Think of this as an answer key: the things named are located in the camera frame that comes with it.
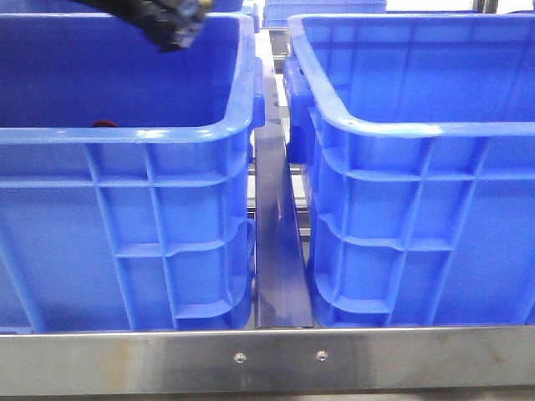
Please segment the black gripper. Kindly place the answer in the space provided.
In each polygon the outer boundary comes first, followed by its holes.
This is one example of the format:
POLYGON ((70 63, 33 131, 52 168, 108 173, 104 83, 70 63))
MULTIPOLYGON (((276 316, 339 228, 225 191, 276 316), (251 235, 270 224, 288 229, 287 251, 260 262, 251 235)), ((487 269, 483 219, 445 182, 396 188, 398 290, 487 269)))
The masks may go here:
POLYGON ((162 53, 189 48, 211 11, 211 1, 79 1, 139 28, 162 53))

